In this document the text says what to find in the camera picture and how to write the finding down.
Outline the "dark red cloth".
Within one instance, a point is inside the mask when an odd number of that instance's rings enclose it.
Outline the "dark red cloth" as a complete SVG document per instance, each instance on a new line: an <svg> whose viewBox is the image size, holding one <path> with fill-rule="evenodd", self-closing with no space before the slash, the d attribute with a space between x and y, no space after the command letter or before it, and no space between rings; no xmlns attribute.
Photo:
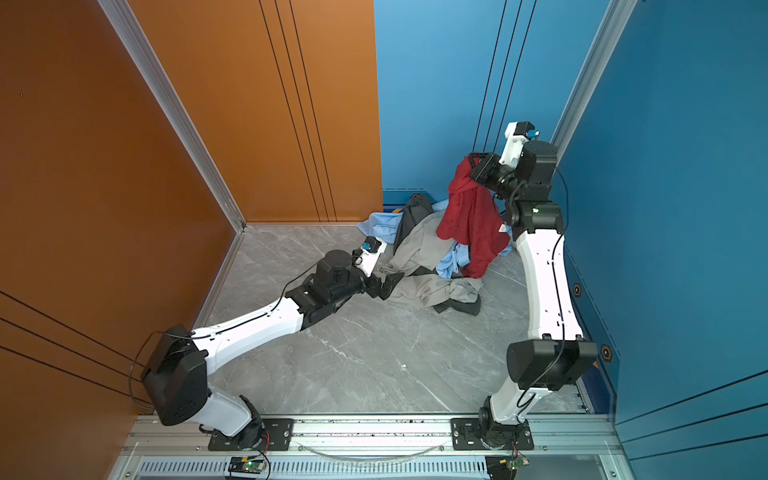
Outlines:
<svg viewBox="0 0 768 480"><path fill-rule="evenodd" d="M455 240L466 245L469 263L461 273L464 277L483 277L491 263L510 244L511 238L490 190L470 178L480 156L467 155L457 166L448 186L448 206L436 234L442 240Z"/></svg>

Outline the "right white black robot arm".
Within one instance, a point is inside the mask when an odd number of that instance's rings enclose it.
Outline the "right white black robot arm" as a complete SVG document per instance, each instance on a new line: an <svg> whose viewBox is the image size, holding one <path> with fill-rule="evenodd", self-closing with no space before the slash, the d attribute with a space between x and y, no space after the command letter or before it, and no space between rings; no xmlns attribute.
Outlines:
<svg viewBox="0 0 768 480"><path fill-rule="evenodd" d="M471 179L506 205L529 304L528 337L508 346L508 376L479 409L476 435L488 449L530 450L531 409L576 384L599 353L576 318L564 265L566 218L549 197L557 148L534 140L522 146L515 166L494 153L473 153L469 162Z"/></svg>

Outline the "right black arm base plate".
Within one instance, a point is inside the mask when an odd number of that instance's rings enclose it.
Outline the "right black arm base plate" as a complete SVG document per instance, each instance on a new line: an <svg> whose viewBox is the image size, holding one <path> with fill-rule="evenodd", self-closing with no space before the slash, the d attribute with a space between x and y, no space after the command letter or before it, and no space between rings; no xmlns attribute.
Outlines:
<svg viewBox="0 0 768 480"><path fill-rule="evenodd" d="M504 450L532 451L535 448L528 423L482 427L477 417L450 420L453 448L457 451Z"/></svg>

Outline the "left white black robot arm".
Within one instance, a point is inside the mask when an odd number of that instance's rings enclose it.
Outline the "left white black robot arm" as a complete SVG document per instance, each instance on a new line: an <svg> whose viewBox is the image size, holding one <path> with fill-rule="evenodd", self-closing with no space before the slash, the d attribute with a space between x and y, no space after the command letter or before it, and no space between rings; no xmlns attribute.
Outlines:
<svg viewBox="0 0 768 480"><path fill-rule="evenodd" d="M211 327L159 332L140 379L160 423L193 423L236 450L264 450L272 434L253 402L213 386L210 377L236 358L337 313L356 295L387 299L404 275L375 274L382 252L373 239L352 252L331 250L260 309Z"/></svg>

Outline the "beige grey cloth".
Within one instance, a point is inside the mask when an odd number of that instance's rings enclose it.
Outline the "beige grey cloth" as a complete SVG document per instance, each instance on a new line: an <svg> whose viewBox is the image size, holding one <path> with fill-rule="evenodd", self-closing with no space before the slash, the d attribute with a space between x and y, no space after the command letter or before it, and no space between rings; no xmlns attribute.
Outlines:
<svg viewBox="0 0 768 480"><path fill-rule="evenodd" d="M394 250L394 254L374 268L381 280L398 277L389 300L434 307L446 301L476 304L483 283L466 277L444 278L437 273L438 264L453 249L453 239L437 236L444 211L434 212L421 220Z"/></svg>

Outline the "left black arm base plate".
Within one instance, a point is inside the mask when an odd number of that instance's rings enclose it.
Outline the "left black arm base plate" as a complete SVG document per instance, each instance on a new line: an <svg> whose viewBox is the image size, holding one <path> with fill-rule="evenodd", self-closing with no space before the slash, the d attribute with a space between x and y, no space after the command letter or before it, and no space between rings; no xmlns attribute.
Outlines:
<svg viewBox="0 0 768 480"><path fill-rule="evenodd" d="M295 422L292 418L267 418L260 423L252 422L234 437L215 430L210 435L210 451L288 451Z"/></svg>

